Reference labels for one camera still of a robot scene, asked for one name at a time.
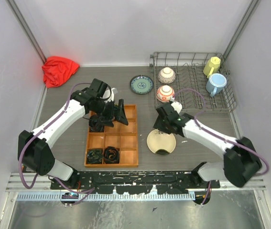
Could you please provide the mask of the cream plate with flower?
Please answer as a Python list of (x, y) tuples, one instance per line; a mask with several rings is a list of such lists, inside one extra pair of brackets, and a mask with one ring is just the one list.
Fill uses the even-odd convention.
[(172, 153), (176, 147), (176, 139), (173, 134), (167, 134), (157, 129), (148, 134), (146, 142), (151, 152), (162, 156)]

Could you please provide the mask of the red orange patterned bowl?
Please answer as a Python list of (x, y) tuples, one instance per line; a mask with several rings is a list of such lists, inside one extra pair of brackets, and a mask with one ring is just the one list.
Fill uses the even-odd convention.
[(169, 85), (163, 85), (158, 88), (158, 90), (156, 92), (156, 98), (160, 102), (163, 102), (163, 103), (168, 102), (171, 99), (175, 98), (174, 89)]

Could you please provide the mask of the blue green patterned plate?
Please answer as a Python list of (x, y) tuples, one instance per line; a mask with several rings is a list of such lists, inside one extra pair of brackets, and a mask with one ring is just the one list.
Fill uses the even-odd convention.
[(135, 94), (148, 94), (153, 85), (153, 80), (146, 75), (137, 75), (130, 80), (130, 89)]

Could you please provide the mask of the white purple patterned bowl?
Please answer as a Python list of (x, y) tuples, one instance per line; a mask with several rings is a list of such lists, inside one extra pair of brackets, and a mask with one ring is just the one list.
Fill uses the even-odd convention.
[(164, 84), (170, 84), (176, 79), (174, 70), (170, 67), (162, 68), (158, 73), (158, 80)]

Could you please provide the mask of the light blue ceramic mug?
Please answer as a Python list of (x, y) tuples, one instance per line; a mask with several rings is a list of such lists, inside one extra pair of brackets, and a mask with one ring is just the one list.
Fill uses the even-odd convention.
[(206, 90), (210, 97), (214, 97), (216, 94), (220, 93), (227, 85), (227, 82), (227, 78), (220, 73), (210, 75), (206, 83)]

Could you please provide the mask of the yellow green ceramic mug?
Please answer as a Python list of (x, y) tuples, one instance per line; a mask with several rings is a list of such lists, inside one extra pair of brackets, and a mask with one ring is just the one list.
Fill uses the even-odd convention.
[(221, 59), (217, 56), (211, 57), (206, 65), (204, 66), (203, 73), (204, 75), (209, 78), (212, 74), (216, 73), (221, 64)]

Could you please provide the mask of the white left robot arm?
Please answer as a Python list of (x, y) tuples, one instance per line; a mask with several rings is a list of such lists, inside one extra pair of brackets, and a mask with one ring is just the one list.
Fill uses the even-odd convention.
[(50, 176), (67, 189), (78, 184), (78, 171), (70, 165), (55, 159), (52, 147), (58, 138), (78, 119), (94, 112), (103, 126), (113, 127), (114, 122), (128, 125), (124, 100), (115, 102), (115, 89), (99, 79), (93, 79), (82, 90), (71, 89), (63, 107), (41, 126), (32, 131), (22, 131), (18, 137), (18, 170), (21, 181), (28, 185), (22, 173), (26, 166), (37, 176)]

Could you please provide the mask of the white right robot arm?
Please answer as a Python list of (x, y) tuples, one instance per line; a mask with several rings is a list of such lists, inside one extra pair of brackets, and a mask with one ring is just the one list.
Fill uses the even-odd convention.
[(196, 117), (180, 114), (182, 105), (172, 100), (156, 108), (154, 128), (166, 134), (192, 139), (209, 148), (221, 163), (202, 162), (191, 172), (191, 181), (198, 188), (209, 181), (227, 180), (236, 187), (245, 184), (262, 168), (261, 159), (250, 139), (224, 135), (200, 123)]

